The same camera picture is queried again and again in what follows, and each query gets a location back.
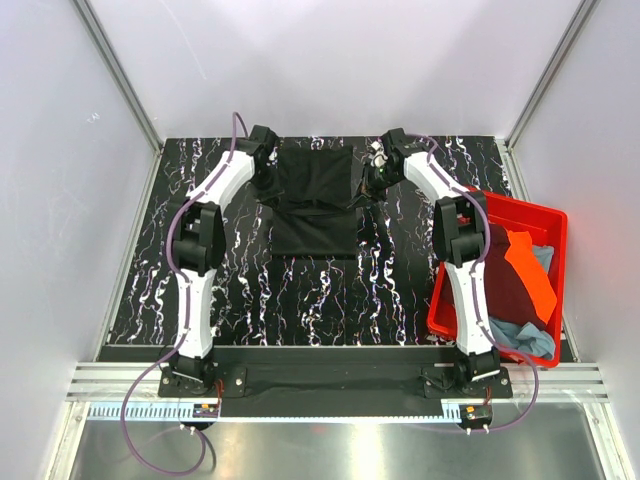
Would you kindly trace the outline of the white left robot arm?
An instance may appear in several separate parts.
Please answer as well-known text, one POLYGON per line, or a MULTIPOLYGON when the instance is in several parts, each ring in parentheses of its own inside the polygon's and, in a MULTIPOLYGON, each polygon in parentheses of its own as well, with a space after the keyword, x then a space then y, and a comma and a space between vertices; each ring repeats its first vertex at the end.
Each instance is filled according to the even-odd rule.
POLYGON ((179 204, 169 226, 166 256, 178 286, 179 334, 169 357, 171 375, 196 396, 220 385, 213 361, 210 308, 213 280, 226 252, 223 214, 246 185, 256 199, 279 203, 282 188, 273 166, 279 137, 256 125, 234 137, 217 165, 179 204))

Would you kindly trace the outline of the black t shirt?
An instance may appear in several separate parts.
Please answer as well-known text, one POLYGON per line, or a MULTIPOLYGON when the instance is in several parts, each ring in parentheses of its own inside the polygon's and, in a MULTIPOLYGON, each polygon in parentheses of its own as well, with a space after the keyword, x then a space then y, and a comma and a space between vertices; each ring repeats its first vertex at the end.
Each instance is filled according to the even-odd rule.
POLYGON ((356 256, 358 226, 351 188, 352 161, 351 145, 278 150, 281 192, 266 202, 272 210, 274 257, 356 256))

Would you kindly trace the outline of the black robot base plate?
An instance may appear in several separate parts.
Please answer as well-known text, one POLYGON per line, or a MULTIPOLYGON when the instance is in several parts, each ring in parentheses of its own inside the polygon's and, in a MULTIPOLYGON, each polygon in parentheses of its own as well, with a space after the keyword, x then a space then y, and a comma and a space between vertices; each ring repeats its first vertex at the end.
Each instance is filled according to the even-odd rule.
POLYGON ((513 396, 506 369, 473 381, 451 346, 217 347, 204 360, 171 360, 165 398, 220 398, 222 414, 269 419, 413 417, 463 403, 513 396))

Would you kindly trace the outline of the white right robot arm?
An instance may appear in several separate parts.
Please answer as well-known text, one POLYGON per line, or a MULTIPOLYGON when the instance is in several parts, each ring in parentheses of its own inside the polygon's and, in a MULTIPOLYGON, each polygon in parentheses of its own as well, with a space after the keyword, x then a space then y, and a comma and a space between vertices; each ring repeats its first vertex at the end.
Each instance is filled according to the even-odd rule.
POLYGON ((462 186, 435 158, 437 142, 419 141, 402 128, 371 143, 353 208, 386 199, 387 190, 407 180, 434 205, 433 249, 444 264, 454 300, 456 348, 449 387, 466 396, 486 389, 500 372, 500 354, 490 331, 485 294, 485 259, 491 232, 486 196, 462 186))

